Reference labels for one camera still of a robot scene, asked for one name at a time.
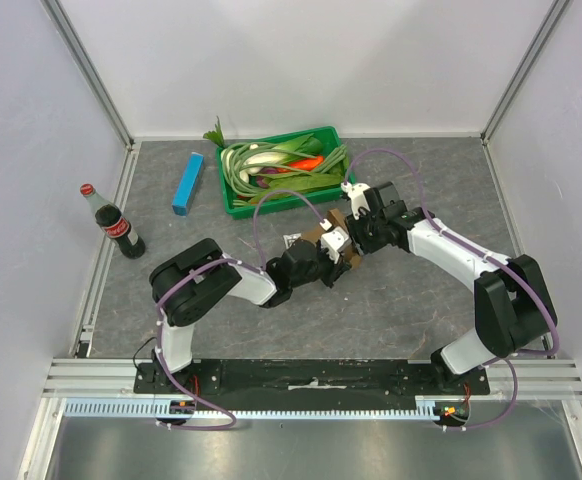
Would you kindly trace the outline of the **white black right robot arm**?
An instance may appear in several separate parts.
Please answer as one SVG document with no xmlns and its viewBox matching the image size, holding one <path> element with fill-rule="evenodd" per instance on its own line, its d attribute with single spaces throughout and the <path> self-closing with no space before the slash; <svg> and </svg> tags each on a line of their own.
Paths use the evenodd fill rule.
<svg viewBox="0 0 582 480">
<path fill-rule="evenodd" d="M 555 309 L 535 259 L 485 250 L 428 210 L 408 209 L 391 182 L 378 187 L 344 182 L 341 189 L 351 207 L 349 236 L 361 253 L 398 247 L 433 263 L 473 296 L 473 327 L 430 357 L 428 377 L 436 391 L 452 393 L 468 372 L 555 333 Z"/>
</svg>

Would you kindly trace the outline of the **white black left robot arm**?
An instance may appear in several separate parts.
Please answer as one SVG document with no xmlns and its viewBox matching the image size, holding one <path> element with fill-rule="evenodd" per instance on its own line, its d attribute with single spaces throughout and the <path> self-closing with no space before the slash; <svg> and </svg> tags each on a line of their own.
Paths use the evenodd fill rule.
<svg viewBox="0 0 582 480">
<path fill-rule="evenodd" d="M 298 287 L 317 281 L 332 287 L 360 263 L 361 256 L 348 236 L 334 232 L 315 242 L 296 239 L 264 268 L 231 257 L 213 239 L 197 242 L 149 276 L 160 316 L 156 382 L 169 393 L 187 388 L 194 325 L 225 297 L 275 308 L 288 301 Z"/>
</svg>

